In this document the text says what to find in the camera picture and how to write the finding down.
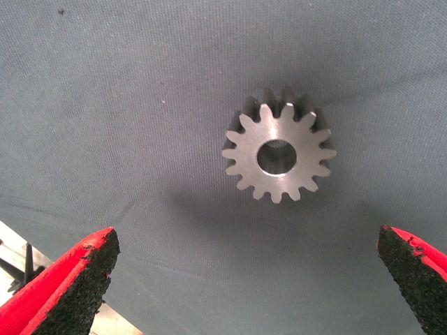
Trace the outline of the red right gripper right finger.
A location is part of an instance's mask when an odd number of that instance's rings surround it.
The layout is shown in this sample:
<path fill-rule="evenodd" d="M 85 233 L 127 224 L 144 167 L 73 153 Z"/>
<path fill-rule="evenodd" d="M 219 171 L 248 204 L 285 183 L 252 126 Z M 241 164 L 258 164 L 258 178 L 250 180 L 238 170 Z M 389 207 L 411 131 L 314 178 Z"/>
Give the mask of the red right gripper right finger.
<path fill-rule="evenodd" d="M 446 254 L 412 232 L 383 225 L 379 257 L 426 334 L 446 333 Z"/>

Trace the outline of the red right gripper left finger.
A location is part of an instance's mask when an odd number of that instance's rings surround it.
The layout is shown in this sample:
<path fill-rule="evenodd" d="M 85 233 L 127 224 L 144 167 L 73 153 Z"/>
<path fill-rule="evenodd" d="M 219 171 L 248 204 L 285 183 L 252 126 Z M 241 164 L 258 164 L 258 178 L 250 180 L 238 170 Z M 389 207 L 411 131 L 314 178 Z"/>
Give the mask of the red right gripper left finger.
<path fill-rule="evenodd" d="M 1 307 L 1 333 L 88 334 L 118 255 L 113 227 L 88 235 Z"/>

